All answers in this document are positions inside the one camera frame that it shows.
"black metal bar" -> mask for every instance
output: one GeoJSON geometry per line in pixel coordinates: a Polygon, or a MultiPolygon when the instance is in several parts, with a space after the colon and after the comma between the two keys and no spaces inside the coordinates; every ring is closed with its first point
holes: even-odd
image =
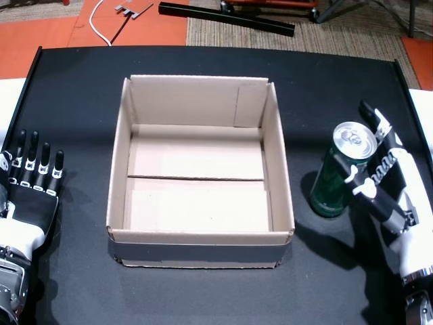
{"type": "Polygon", "coordinates": [[[162,15],[224,22],[226,24],[249,27],[291,37],[295,31],[295,26],[292,24],[238,14],[226,14],[219,10],[194,7],[191,5],[178,5],[177,3],[161,2],[158,11],[162,15]]]}
{"type": "Polygon", "coordinates": [[[419,116],[418,116],[417,110],[415,108],[415,104],[413,103],[411,93],[410,93],[409,88],[407,86],[406,78],[405,78],[405,76],[403,74],[403,71],[401,70],[400,63],[397,60],[394,61],[394,68],[396,70],[396,73],[397,73],[397,76],[398,76],[398,80],[400,81],[401,87],[403,88],[403,92],[405,94],[407,103],[408,103],[409,107],[411,108],[410,111],[411,111],[411,114],[412,114],[412,118],[415,121],[417,133],[418,133],[419,137],[421,138],[422,146],[423,146],[423,149],[424,149],[423,150],[424,157],[428,161],[429,172],[430,172],[430,179],[433,181],[433,159],[432,159],[432,155],[430,154],[430,149],[428,147],[427,139],[426,139],[426,136],[424,135],[424,131],[422,129],[421,121],[419,120],[419,116]]]}
{"type": "Polygon", "coordinates": [[[38,49],[36,50],[35,58],[33,59],[32,65],[30,66],[30,69],[28,70],[26,81],[24,82],[24,85],[22,86],[20,97],[18,98],[18,101],[17,101],[16,106],[15,106],[14,115],[12,115],[11,122],[9,123],[9,127],[7,128],[7,133],[5,136],[5,141],[3,142],[2,150],[8,149],[11,145],[11,139],[12,139],[12,135],[14,134],[16,120],[17,120],[18,116],[20,115],[22,102],[24,101],[24,98],[26,97],[26,94],[27,94],[28,84],[32,80],[33,72],[35,71],[37,62],[38,62],[39,58],[41,57],[41,54],[42,54],[42,47],[39,46],[38,49]]]}
{"type": "Polygon", "coordinates": [[[408,36],[413,38],[413,30],[415,29],[415,8],[417,7],[417,0],[411,0],[411,7],[409,10],[409,32],[408,36]]]}

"table surface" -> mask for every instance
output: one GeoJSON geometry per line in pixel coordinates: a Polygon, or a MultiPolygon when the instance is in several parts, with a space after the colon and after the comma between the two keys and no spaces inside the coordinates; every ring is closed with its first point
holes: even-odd
{"type": "Polygon", "coordinates": [[[23,324],[404,323],[397,259],[357,207],[318,217],[305,198],[333,128],[377,106],[432,178],[392,62],[313,53],[199,47],[43,50],[16,119],[65,151],[67,175],[52,239],[23,324]],[[275,269],[127,268],[108,252],[106,204],[125,77],[269,77],[286,141],[296,233],[275,269]]]}

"carpet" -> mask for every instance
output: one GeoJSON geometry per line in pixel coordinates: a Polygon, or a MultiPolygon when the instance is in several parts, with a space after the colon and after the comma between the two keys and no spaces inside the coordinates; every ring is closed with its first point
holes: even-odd
{"type": "MultiPolygon", "coordinates": [[[[192,5],[219,8],[218,0],[190,0],[192,5]]],[[[395,0],[393,8],[400,15],[408,14],[408,2],[395,0]]],[[[321,1],[319,10],[327,7],[321,1]]],[[[419,1],[416,26],[431,30],[432,0],[419,1]]],[[[236,7],[238,12],[268,19],[291,22],[296,25],[294,37],[285,37],[250,28],[188,20],[187,45],[248,47],[280,49],[313,53],[335,54],[393,61],[397,59],[410,88],[419,89],[419,83],[401,42],[405,29],[383,7],[373,1],[346,1],[336,15],[323,24],[313,24],[304,17],[305,10],[236,7]]]]}
{"type": "Polygon", "coordinates": [[[46,18],[77,17],[84,0],[71,0],[70,5],[56,2],[40,2],[36,5],[24,5],[0,9],[0,22],[21,22],[46,18]]]}

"black tape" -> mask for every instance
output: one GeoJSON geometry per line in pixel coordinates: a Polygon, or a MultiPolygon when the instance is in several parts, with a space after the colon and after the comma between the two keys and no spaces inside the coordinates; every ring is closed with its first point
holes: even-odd
{"type": "Polygon", "coordinates": [[[109,238],[110,254],[130,261],[205,261],[272,263],[280,261],[288,244],[271,246],[217,246],[182,244],[130,244],[109,238]]]}

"open cardboard box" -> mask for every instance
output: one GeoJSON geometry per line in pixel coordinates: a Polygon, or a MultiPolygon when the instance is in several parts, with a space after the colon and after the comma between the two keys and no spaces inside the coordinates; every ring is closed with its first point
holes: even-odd
{"type": "Polygon", "coordinates": [[[107,229],[128,266],[275,267],[294,217],[274,85],[125,79],[107,229]]]}

